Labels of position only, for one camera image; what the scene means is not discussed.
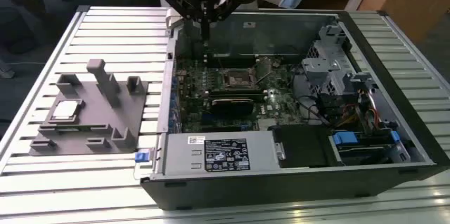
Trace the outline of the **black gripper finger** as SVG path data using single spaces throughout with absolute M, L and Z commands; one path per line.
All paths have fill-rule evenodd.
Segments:
M 190 37 L 201 37 L 201 25 L 197 23 L 200 17 L 200 3 L 197 0 L 162 0 L 173 9 L 182 20 L 184 32 Z
M 208 47 L 209 26 L 217 21 L 223 21 L 236 10 L 243 0 L 224 0 L 219 5 L 213 1 L 201 2 L 201 40 L 202 47 Z

